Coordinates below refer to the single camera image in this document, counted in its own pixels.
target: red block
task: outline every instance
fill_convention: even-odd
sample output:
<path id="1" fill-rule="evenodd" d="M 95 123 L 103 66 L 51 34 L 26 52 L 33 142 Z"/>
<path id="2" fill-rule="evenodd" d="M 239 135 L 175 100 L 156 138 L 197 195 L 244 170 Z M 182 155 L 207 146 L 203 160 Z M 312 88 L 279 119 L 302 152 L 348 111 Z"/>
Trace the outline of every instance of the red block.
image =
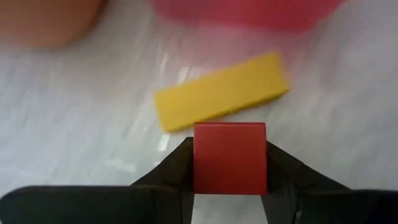
<path id="1" fill-rule="evenodd" d="M 193 136 L 196 194 L 267 193 L 264 123 L 197 123 Z"/>

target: white surface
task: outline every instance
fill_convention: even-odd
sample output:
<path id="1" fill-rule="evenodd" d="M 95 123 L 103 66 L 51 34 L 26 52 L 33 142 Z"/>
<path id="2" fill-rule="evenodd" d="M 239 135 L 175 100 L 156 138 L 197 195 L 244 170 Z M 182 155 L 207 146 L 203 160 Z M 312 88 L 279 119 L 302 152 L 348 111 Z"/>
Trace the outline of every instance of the white surface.
<path id="1" fill-rule="evenodd" d="M 290 93 L 223 120 L 265 121 L 268 140 L 349 187 L 397 190 L 397 8 L 346 4 L 292 47 Z M 249 34 L 198 47 L 202 31 L 159 25 L 146 3 L 119 0 L 69 49 L 2 47 L 0 195 L 32 184 L 130 184 L 156 166 L 192 131 L 162 133 L 153 91 L 266 48 L 248 44 Z M 197 196 L 193 223 L 264 223 L 264 212 L 257 197 Z"/>

